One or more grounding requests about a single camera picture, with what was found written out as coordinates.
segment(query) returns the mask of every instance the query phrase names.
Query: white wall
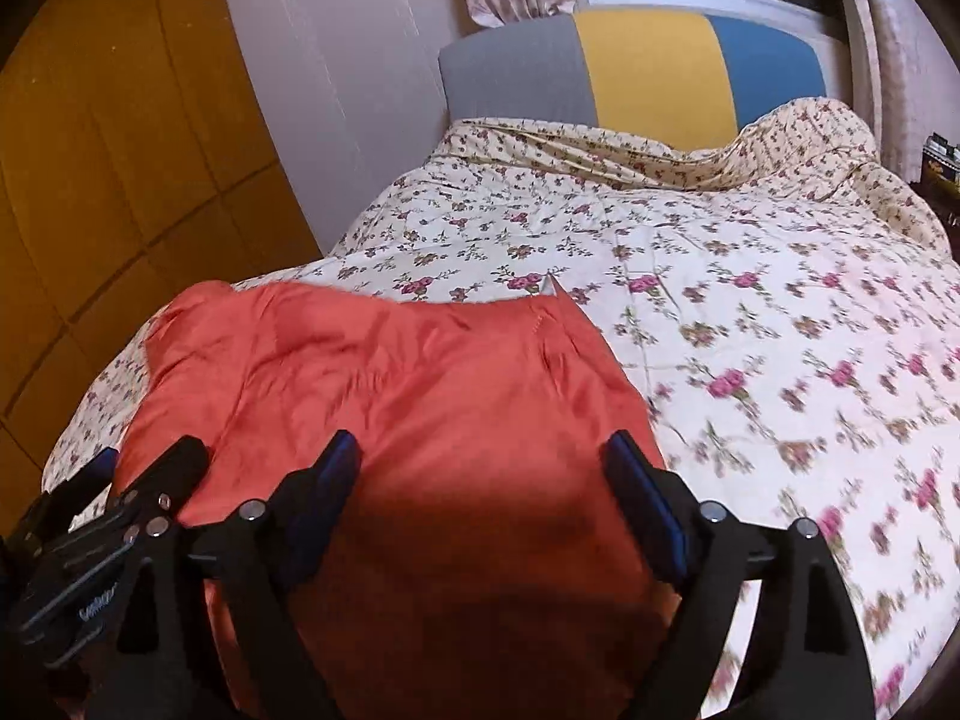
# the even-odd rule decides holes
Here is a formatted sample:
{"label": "white wall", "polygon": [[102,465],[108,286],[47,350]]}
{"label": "white wall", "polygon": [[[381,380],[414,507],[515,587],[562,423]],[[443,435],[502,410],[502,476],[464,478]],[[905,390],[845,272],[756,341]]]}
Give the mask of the white wall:
{"label": "white wall", "polygon": [[463,0],[227,0],[280,162],[320,247],[446,124],[437,55]]}

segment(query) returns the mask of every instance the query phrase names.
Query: orange fabric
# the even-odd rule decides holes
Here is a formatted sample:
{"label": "orange fabric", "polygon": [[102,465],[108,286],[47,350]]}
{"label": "orange fabric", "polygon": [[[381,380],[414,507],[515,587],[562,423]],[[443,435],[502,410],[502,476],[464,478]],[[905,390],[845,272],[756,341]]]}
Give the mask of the orange fabric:
{"label": "orange fabric", "polygon": [[347,720],[596,720],[626,704],[672,597],[637,555],[599,450],[626,428],[662,461],[643,399],[566,295],[439,305],[210,282],[169,306],[146,348],[151,389],[115,488],[199,437],[211,466],[185,524],[268,498],[338,428],[357,437],[357,487],[289,602]]}

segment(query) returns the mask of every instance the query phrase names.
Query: bolt head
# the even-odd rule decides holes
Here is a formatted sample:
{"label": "bolt head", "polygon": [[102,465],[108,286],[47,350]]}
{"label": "bolt head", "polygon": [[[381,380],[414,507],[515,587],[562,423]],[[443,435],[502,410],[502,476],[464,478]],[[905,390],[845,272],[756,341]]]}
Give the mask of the bolt head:
{"label": "bolt head", "polygon": [[727,518],[727,507],[716,501],[704,501],[700,504],[700,517],[707,522],[721,522]]}
{"label": "bolt head", "polygon": [[817,523],[809,517],[801,517],[794,525],[797,527],[797,533],[804,538],[816,538],[820,534],[820,528]]}
{"label": "bolt head", "polygon": [[246,519],[247,522],[260,519],[266,512],[267,504],[258,498],[251,498],[251,500],[244,501],[240,504],[240,508],[237,509],[237,514],[240,515],[240,518]]}
{"label": "bolt head", "polygon": [[163,536],[169,527],[169,519],[166,517],[154,517],[152,520],[150,520],[150,522],[147,523],[147,536],[151,536],[152,538]]}

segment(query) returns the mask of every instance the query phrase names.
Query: black clamp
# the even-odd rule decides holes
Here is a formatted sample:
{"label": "black clamp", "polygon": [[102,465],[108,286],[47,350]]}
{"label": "black clamp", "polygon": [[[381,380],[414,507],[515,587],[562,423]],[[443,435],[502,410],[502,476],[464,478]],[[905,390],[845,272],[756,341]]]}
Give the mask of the black clamp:
{"label": "black clamp", "polygon": [[870,665],[850,597],[816,522],[786,530],[740,522],[654,469],[625,431],[604,472],[656,579],[680,608],[620,720],[691,720],[723,652],[744,581],[760,605],[731,705],[717,720],[872,720]]}
{"label": "black clamp", "polygon": [[[676,474],[651,467],[623,431],[608,441],[603,465],[654,575],[682,596],[621,720],[697,716],[750,580],[763,583],[754,630],[731,707],[715,716],[874,718],[856,615],[815,522],[799,519],[786,530],[740,522],[722,504],[698,502]],[[50,522],[65,530],[70,512],[103,487],[89,471],[59,504],[32,507],[13,539],[7,562],[18,566],[16,579],[32,574],[18,586],[10,620],[24,662],[49,674],[82,662],[92,675],[88,720],[247,720],[230,702],[205,605],[203,585],[216,581],[264,716],[342,720],[283,595],[319,567],[359,467],[355,440],[340,431],[268,501],[248,500],[222,522],[184,528],[174,515],[208,469],[203,444],[184,437],[102,517],[49,541],[26,538],[51,536]],[[2,658],[9,654],[0,648]],[[14,665],[11,674],[29,671]],[[18,676],[10,684],[29,682]],[[4,716],[66,717],[32,692]]]}
{"label": "black clamp", "polygon": [[8,627],[50,672],[83,663],[88,720],[237,720],[205,605],[203,584],[216,581],[266,716],[337,720],[282,599],[319,568],[359,466],[339,431],[269,500],[184,528],[174,517],[208,455],[183,437],[102,517],[45,544]]}

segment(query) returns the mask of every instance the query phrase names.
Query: floral bedspread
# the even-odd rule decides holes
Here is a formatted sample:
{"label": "floral bedspread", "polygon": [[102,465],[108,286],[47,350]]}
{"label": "floral bedspread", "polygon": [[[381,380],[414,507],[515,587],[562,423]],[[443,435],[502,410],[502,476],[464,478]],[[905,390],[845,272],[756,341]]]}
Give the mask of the floral bedspread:
{"label": "floral bedspread", "polygon": [[[648,399],[672,469],[745,520],[818,520],[877,716],[960,617],[960,271],[842,103],[796,100],[716,151],[511,119],[451,127],[301,279],[397,300],[536,293],[553,274]],[[147,327],[56,445],[47,488],[117,445]],[[745,586],[704,715],[728,701]]]}

